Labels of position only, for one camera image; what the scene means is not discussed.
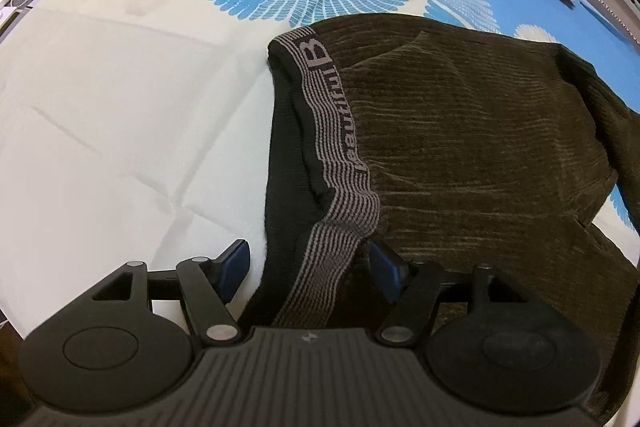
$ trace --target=star logo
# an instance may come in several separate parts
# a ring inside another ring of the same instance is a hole
[[[311,331],[307,331],[300,338],[304,340],[307,344],[311,344],[313,341],[315,341],[318,338],[318,336],[315,333],[312,333]]]

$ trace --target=garment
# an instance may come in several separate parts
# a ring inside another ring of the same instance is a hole
[[[591,220],[618,180],[640,225],[640,117],[593,67],[560,44],[388,14],[295,29],[269,61],[268,255],[241,325],[376,329],[390,308],[369,237],[446,269],[491,263],[593,335],[592,411],[613,414],[638,272]]]

